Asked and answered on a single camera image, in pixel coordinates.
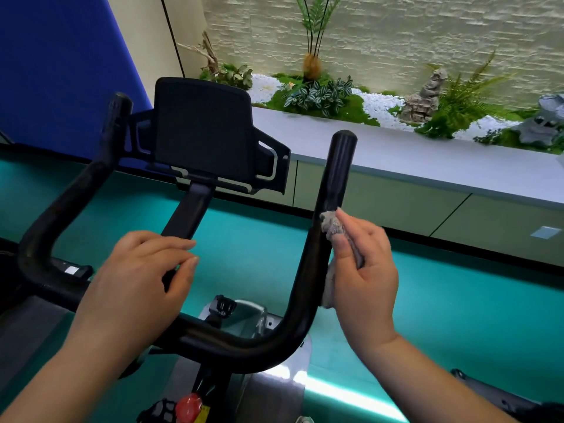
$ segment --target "gray rag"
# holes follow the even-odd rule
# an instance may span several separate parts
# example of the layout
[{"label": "gray rag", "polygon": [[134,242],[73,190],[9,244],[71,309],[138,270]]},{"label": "gray rag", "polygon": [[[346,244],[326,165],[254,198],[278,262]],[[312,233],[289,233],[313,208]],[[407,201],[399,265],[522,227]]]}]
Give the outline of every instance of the gray rag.
[{"label": "gray rag", "polygon": [[[333,244],[333,236],[335,234],[344,234],[352,248],[354,259],[356,261],[356,268],[364,266],[364,257],[360,255],[359,250],[356,248],[354,242],[347,234],[345,227],[337,218],[335,211],[324,212],[320,215],[321,218],[321,231],[325,233],[328,241]],[[334,307],[333,292],[335,291],[335,256],[327,267],[327,276],[325,277],[325,289],[323,290],[323,297],[321,305],[325,308]]]}]

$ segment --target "teal floor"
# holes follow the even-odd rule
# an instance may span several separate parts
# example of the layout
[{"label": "teal floor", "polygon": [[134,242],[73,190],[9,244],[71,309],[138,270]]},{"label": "teal floor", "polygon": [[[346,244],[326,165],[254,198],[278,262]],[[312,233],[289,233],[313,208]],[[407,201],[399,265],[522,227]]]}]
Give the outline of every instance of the teal floor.
[{"label": "teal floor", "polygon": [[[0,150],[0,237],[19,241],[80,169]],[[63,234],[54,255],[99,267],[127,231],[161,231],[181,196],[171,184],[116,173]],[[214,200],[195,236],[201,263],[183,311],[196,315],[221,293],[282,314],[308,224]],[[528,398],[564,402],[564,292],[546,286],[564,280],[398,240],[392,248],[400,275],[394,319],[401,334],[448,370],[459,368]],[[56,351],[69,323],[61,324],[35,365],[0,398],[0,407]],[[402,420],[349,348],[333,310],[318,312],[310,334],[305,413],[321,422]],[[91,421],[135,421],[159,399],[172,363],[171,357],[152,356],[108,392]]]}]

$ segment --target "blue panel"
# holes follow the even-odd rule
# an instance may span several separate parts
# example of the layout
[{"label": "blue panel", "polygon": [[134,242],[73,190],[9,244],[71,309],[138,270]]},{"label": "blue panel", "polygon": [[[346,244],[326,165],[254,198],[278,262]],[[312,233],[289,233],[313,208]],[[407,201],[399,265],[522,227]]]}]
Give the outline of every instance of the blue panel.
[{"label": "blue panel", "polygon": [[108,0],[0,0],[0,130],[92,158],[117,92],[151,108]]}]

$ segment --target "handlebar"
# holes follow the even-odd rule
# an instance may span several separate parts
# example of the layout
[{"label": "handlebar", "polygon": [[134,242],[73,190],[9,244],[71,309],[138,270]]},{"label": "handlebar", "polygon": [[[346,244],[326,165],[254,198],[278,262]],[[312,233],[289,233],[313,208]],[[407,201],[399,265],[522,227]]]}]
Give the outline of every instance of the handlebar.
[{"label": "handlebar", "polygon": [[[18,266],[33,293],[70,311],[76,311],[89,282],[51,264],[53,245],[116,169],[127,132],[122,119],[131,108],[125,95],[114,97],[104,122],[99,156],[32,224],[20,242]],[[333,135],[288,307],[273,332],[264,337],[240,338],[182,313],[154,342],[155,346],[231,373],[264,371],[293,354],[313,323],[325,284],[331,245],[321,232],[320,214],[342,205],[356,141],[349,131]]]}]

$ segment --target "textured wall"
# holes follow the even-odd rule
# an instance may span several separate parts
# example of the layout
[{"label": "textured wall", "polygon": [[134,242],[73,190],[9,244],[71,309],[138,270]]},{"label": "textured wall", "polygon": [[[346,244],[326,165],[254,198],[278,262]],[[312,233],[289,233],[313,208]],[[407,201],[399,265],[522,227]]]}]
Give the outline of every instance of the textured wall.
[{"label": "textured wall", "polygon": [[[296,0],[203,0],[223,61],[299,71],[306,52]],[[511,73],[496,99],[513,106],[564,88],[564,0],[343,0],[321,48],[334,76],[373,91],[412,93],[426,63],[469,72],[497,48],[491,74]]]}]

